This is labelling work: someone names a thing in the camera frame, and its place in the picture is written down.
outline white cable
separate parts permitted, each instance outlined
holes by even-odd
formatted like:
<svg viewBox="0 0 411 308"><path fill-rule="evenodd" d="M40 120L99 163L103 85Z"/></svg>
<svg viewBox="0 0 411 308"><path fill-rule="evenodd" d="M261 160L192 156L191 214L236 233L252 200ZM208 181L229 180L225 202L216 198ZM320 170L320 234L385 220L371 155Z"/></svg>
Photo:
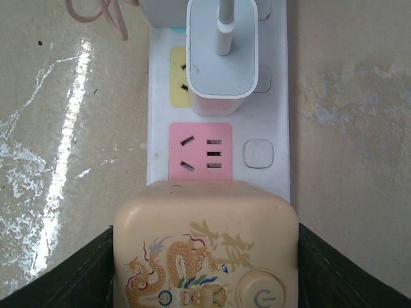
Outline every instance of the white cable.
<svg viewBox="0 0 411 308"><path fill-rule="evenodd" d="M82 23L95 21L98 17L104 14L107 22L110 24L110 27L121 37L122 40L127 40L127 27L124 22L123 14L121 13L119 0L113 0L113 2L114 12L116 14L118 25L114 22L109 12L109 5L111 3L111 0L100 0L100 9L96 10L92 15L89 16L78 15L73 8L73 0L66 0L66 8L72 18ZM139 6L139 0L128 0L127 2L131 5Z"/></svg>
<svg viewBox="0 0 411 308"><path fill-rule="evenodd" d="M234 0L220 0L216 33L216 52L220 56L230 53L234 25Z"/></svg>

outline electrical outlet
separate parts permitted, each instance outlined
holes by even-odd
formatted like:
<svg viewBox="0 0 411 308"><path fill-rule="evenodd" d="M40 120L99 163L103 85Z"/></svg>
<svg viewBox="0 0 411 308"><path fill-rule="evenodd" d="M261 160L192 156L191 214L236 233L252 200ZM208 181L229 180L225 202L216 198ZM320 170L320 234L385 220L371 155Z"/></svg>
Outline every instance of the electrical outlet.
<svg viewBox="0 0 411 308"><path fill-rule="evenodd" d="M189 92L186 71L186 48L173 47L170 51L170 105L189 108Z"/></svg>
<svg viewBox="0 0 411 308"><path fill-rule="evenodd" d="M232 128L228 123L172 123L170 180L232 180Z"/></svg>

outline white power strip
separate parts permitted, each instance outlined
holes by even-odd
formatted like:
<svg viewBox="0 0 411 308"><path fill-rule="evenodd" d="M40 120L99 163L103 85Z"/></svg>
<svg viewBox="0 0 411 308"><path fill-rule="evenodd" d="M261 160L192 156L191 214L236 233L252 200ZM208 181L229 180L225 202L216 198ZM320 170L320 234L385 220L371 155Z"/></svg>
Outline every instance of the white power strip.
<svg viewBox="0 0 411 308"><path fill-rule="evenodd" d="M290 201L286 0L271 1L270 15L258 25L260 74L256 90L266 88L269 81L270 89L251 94L227 117L200 117L190 108L170 105L170 51L175 46L185 46L186 35L168 28L151 29L147 184L168 179L171 123L229 123L232 179L246 181Z"/></svg>

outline power button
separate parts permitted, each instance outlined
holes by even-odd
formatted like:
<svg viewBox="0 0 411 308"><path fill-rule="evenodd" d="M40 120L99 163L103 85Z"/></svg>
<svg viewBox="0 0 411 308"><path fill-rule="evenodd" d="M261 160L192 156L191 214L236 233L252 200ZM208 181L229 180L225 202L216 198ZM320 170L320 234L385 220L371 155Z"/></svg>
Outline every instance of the power button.
<svg viewBox="0 0 411 308"><path fill-rule="evenodd" d="M278 279L267 271L246 274L237 287L240 307L282 308L285 293Z"/></svg>

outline floor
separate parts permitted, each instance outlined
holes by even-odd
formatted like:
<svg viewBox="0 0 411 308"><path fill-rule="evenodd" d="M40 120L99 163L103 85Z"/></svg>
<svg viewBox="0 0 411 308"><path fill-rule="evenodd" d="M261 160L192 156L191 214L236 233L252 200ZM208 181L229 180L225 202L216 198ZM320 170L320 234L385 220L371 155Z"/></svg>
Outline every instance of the floor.
<svg viewBox="0 0 411 308"><path fill-rule="evenodd" d="M411 296L411 3L288 7L292 203ZM145 185L149 27L123 8L127 42L104 19L76 23L63 1L0 4L0 298L105 230Z"/></svg>

